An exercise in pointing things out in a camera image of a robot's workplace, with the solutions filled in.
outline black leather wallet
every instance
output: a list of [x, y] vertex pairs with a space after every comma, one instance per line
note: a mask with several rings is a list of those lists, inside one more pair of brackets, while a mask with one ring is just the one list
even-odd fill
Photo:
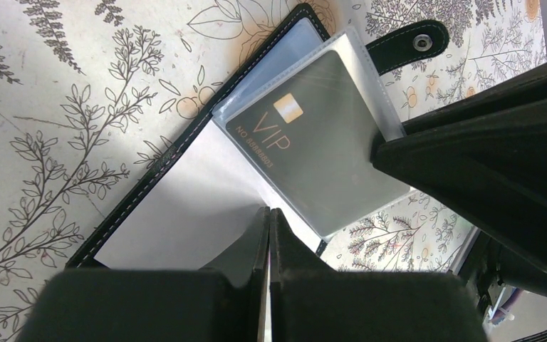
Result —
[[[198, 116], [168, 148], [162, 157], [145, 173], [142, 179], [123, 198], [116, 208], [106, 217], [102, 224], [89, 236], [85, 243], [71, 257], [67, 267], [103, 266], [94, 259], [99, 249], [108, 238], [125, 221], [129, 214], [139, 205], [143, 198], [159, 180], [183, 156], [196, 136], [212, 117], [214, 106], [225, 99], [230, 92], [244, 79], [256, 64], [276, 45], [276, 43], [301, 19], [307, 18], [325, 41], [330, 38], [323, 24], [318, 20], [315, 11], [308, 4], [299, 4], [263, 42], [259, 49], [234, 73], [219, 91], [200, 110]], [[429, 37], [428, 41], [420, 37]], [[426, 51], [419, 48], [421, 44], [431, 44]], [[438, 21], [427, 20], [405, 26], [386, 36], [369, 43], [366, 48], [372, 57], [376, 69], [381, 74], [405, 66], [411, 62], [432, 58], [445, 50], [449, 43], [446, 28]], [[325, 243], [321, 243], [318, 253], [321, 254]]]

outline purple wire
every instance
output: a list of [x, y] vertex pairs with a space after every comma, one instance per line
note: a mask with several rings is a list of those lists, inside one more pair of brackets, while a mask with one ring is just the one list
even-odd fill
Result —
[[[506, 312], [509, 312], [513, 305], [517, 302], [517, 299], [522, 295], [523, 290], [522, 289], [514, 289], [511, 296], [500, 306], [503, 310]], [[494, 324], [500, 323], [500, 321], [506, 316], [506, 314], [498, 309], [496, 310], [496, 313], [494, 313], [494, 317], [491, 318], [491, 322]]]

